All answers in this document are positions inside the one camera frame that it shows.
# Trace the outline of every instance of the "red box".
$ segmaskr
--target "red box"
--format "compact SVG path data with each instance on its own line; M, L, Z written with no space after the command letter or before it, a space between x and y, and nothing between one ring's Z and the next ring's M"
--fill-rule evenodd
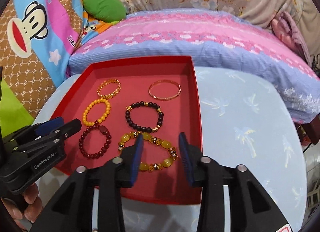
M98 99L97 88L107 79L116 78L121 83L119 94L109 100L110 114L101 125L105 125L112 136L107 152L99 159L88 160L79 151L78 140L81 132L66 140L67 158L57 165L62 172L70 175L78 166L94 168L104 165L108 160L119 156L118 142L125 133L134 131L125 119L126 106L132 103L147 101L157 103L164 113L163 126L155 137L168 140L177 148L178 159L169 168L153 172L139 172L138 179L131 189L122 189L122 196L158 204L199 204L200 188L191 188L185 178L182 160L179 154L178 135L185 132L188 142L202 150L202 131L200 119L199 96L196 77L191 57L189 56L152 56L121 60L109 60L90 65L78 78L52 115L52 118L62 116L65 122L74 118L82 120L86 107ZM181 85L180 95L170 101L155 100L148 94L149 86L157 81L169 79ZM109 84L101 90L101 94L114 91L117 84ZM173 96L177 87L169 83L161 83L152 88L154 95L160 97ZM94 122L105 112L105 104L92 107L88 113L88 121ZM157 112L154 109L140 107L131 110L132 120L141 126L154 128L157 122ZM99 131L91 132L84 140L84 148L88 153L101 150L105 136ZM126 146L133 145L130 139ZM156 163L168 158L168 151L161 146L144 142L142 162Z

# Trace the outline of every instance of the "metal screw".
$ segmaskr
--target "metal screw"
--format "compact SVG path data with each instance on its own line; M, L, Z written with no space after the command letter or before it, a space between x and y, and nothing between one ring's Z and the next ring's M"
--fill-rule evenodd
M86 169L87 168L85 166L79 166L76 170L77 170L77 173L84 173Z
M200 160L203 163L209 163L211 161L211 159L209 157L207 157L207 156L202 157Z
M242 164L238 165L237 168L238 168L238 170L241 171L241 172L245 172L245 171L247 170L247 167L244 166L244 165L242 165Z
M113 162L114 164L122 163L122 161L123 161L123 159L120 158L120 157L115 157L115 158L112 159L112 162Z

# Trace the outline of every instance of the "green cushion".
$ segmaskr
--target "green cushion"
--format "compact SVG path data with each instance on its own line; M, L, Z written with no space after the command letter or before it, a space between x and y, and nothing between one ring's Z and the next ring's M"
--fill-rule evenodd
M119 21L125 19L126 9L119 0L84 0L84 9L104 22Z

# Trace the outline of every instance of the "hand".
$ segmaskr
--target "hand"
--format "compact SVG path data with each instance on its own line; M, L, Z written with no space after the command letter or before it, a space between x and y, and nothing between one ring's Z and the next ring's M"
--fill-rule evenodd
M30 187L26 189L26 191L23 193L23 197L25 201L29 204L29 206L24 211L24 216L27 220L30 220L32 223L34 223L39 216L41 210L42 210L42 201L38 197L39 195L39 189L38 186L34 183ZM11 202L1 199L4 206L8 210L10 216L14 219L14 221L17 223L17 225L25 229L19 222L19 220L23 219L22 213L19 211L19 209L14 206Z

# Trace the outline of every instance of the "star print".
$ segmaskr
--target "star print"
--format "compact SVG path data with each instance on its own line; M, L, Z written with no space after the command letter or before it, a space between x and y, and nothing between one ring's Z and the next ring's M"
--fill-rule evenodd
M54 50L54 52L49 51L49 54L50 54L49 62L53 62L57 66L59 60L61 59L61 55L59 54L59 51L57 49Z

